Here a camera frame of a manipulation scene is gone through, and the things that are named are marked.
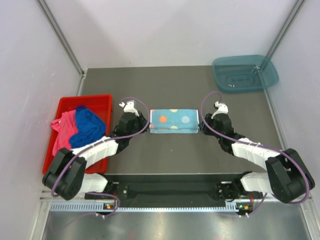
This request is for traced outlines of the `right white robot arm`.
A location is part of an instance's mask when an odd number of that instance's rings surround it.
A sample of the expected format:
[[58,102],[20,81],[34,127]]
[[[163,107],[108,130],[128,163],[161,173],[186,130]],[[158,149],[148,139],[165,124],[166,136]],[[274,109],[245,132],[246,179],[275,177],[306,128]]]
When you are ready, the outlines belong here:
[[282,203],[293,204],[298,197],[308,196],[315,187],[312,175],[296,150],[279,150],[249,140],[234,131],[226,113],[208,113],[201,118],[200,131],[216,137],[224,152],[265,170],[264,173],[243,173],[236,180],[239,190],[271,194]]

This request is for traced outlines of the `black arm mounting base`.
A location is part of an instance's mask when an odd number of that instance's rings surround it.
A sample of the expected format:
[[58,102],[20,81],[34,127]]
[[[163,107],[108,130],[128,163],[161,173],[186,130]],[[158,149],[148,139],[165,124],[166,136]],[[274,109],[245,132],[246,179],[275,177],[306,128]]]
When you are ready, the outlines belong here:
[[123,208],[222,207],[225,201],[260,200],[257,191],[245,193],[234,183],[239,174],[106,174],[105,193],[120,199]]

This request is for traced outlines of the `light blue polka-dot towel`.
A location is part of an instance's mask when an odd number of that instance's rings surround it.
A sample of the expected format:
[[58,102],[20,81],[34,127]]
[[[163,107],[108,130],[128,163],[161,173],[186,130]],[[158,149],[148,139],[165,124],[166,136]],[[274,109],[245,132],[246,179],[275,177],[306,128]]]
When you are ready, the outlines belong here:
[[152,109],[150,133],[152,134],[197,134],[199,131],[197,109]]

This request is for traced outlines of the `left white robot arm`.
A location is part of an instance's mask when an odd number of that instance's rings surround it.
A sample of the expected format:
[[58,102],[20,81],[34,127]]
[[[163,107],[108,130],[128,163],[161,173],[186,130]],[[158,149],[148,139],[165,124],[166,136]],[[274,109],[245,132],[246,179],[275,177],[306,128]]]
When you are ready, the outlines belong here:
[[69,201],[79,194],[102,193],[108,180],[99,173],[85,173],[97,162],[128,147],[131,138],[147,131],[148,120],[141,111],[125,112],[112,132],[80,148],[61,148],[42,178],[54,197]]

